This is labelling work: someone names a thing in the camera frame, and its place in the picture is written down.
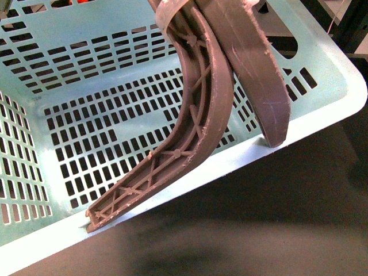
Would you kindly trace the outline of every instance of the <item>plastic basket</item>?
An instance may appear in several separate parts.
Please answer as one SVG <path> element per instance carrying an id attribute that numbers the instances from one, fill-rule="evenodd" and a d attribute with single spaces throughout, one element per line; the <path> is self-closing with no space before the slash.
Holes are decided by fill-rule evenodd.
<path id="1" fill-rule="evenodd" d="M 292 99 L 280 149 L 357 112 L 366 86 L 299 1 L 268 2 L 298 42 L 292 59 L 274 51 Z M 39 4 L 46 11 L 26 8 Z M 85 210 L 168 136 L 182 91 L 175 49 L 146 0 L 72 0 L 57 9 L 45 0 L 14 0 L 11 8 L 15 16 L 0 21 L 5 274 L 90 236 Z M 234 95 L 213 156 L 115 224 L 277 150 L 262 144 L 238 82 Z"/>

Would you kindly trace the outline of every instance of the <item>brown clamp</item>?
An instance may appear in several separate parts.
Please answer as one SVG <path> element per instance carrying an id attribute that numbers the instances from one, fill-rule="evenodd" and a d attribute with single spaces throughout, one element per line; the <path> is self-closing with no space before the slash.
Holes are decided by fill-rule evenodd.
<path id="1" fill-rule="evenodd" d="M 148 1 L 154 11 L 161 3 Z M 250 2 L 191 0 L 169 17 L 169 23 L 167 34 L 183 72 L 179 118 L 167 140 L 89 207 L 88 232 L 130 211 L 208 158 L 230 117 L 233 70 L 266 140 L 272 147 L 285 140 L 288 94 Z"/>

